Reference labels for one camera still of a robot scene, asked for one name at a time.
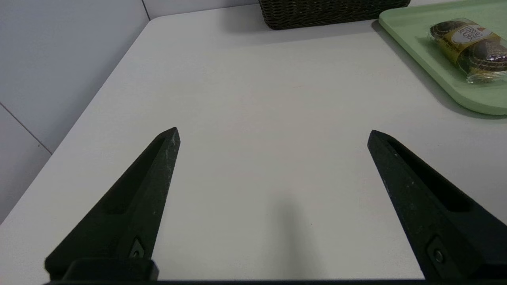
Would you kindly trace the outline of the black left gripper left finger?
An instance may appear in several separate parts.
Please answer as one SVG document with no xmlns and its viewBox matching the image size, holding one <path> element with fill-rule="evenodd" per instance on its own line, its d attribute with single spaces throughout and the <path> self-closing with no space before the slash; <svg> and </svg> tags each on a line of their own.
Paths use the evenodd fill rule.
<svg viewBox="0 0 507 285">
<path fill-rule="evenodd" d="M 180 137 L 161 132 L 47 256 L 51 281 L 155 281 L 152 260 Z"/>
</svg>

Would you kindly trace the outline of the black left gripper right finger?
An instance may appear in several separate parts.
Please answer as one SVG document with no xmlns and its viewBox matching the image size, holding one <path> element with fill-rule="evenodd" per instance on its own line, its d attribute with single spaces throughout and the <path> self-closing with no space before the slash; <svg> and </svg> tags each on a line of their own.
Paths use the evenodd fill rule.
<svg viewBox="0 0 507 285">
<path fill-rule="evenodd" d="M 427 281 L 506 281 L 507 228 L 390 135 L 368 149 Z"/>
</svg>

